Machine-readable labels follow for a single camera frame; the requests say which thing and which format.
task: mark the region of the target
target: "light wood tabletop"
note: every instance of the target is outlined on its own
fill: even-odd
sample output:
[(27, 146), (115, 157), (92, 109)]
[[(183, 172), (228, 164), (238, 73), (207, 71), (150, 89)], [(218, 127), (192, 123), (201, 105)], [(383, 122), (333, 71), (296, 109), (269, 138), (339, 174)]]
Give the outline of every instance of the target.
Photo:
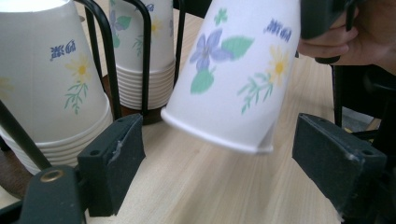
[[(201, 22), (187, 17), (184, 60)], [(272, 154), (217, 147), (163, 121), (144, 126), (147, 157), (119, 213), (88, 217), (88, 223), (340, 223), (330, 201), (291, 157), (299, 113), (333, 120), (331, 68), (305, 56), (294, 61)], [(15, 201), (0, 189), (0, 206)]]

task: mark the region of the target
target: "human hand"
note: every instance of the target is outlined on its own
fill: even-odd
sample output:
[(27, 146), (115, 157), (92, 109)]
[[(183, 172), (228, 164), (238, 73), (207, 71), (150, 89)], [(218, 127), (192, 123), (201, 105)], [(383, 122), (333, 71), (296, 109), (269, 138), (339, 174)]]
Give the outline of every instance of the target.
[(341, 56), (334, 65), (375, 64), (396, 75), (396, 1), (367, 0), (355, 16), (350, 31), (344, 13), (325, 34), (301, 39), (298, 51), (318, 58)]

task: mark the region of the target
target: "table surface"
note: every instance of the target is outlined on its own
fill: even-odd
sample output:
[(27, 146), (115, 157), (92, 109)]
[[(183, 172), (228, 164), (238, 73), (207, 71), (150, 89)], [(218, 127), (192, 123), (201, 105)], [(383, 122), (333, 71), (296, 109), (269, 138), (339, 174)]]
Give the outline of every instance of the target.
[[(182, 64), (201, 22), (187, 17)], [(220, 148), (164, 122), (144, 126), (147, 157), (118, 215), (88, 222), (340, 223), (330, 201), (291, 157), (299, 113), (333, 120), (331, 68), (304, 56), (294, 61), (270, 155)], [(0, 188), (0, 207), (16, 201)]]

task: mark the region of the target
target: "yellow flower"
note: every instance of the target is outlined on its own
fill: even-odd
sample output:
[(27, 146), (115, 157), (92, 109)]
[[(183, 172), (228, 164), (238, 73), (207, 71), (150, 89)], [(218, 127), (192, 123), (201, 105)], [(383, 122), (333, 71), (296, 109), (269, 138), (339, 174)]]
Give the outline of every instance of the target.
[(276, 82), (276, 84), (280, 86), (282, 84), (282, 77), (288, 72), (289, 54), (287, 52), (282, 54), (279, 46), (277, 48), (271, 46), (270, 51), (273, 60), (269, 62), (270, 68), (267, 70), (267, 72), (271, 74), (269, 82)]
[(154, 20), (151, 22), (151, 33), (155, 36), (158, 37), (158, 32), (163, 28), (163, 23), (158, 20), (157, 17), (154, 17)]
[(7, 99), (7, 91), (12, 91), (14, 88), (8, 85), (9, 79), (7, 77), (0, 77), (0, 99)]
[(66, 68), (73, 71), (72, 76), (75, 77), (76, 82), (80, 84), (85, 83), (87, 80), (91, 79), (91, 73), (89, 68), (91, 67), (90, 61), (88, 60), (88, 56), (79, 55), (78, 61), (71, 60), (71, 63), (66, 65)]

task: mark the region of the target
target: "green leaf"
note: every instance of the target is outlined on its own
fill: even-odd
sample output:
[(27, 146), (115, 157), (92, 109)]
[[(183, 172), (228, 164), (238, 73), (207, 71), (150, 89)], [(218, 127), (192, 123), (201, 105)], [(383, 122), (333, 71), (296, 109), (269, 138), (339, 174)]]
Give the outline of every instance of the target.
[(113, 47), (116, 49), (120, 46), (120, 39), (117, 35), (113, 35)]
[(124, 29), (128, 29), (132, 17), (120, 16), (117, 18), (117, 23)]
[(221, 43), (221, 48), (230, 51), (233, 54), (233, 60), (237, 60), (246, 54), (253, 42), (252, 38), (235, 36), (225, 39)]
[(191, 83), (191, 93), (201, 94), (209, 90), (214, 81), (213, 74), (205, 69), (199, 71)]

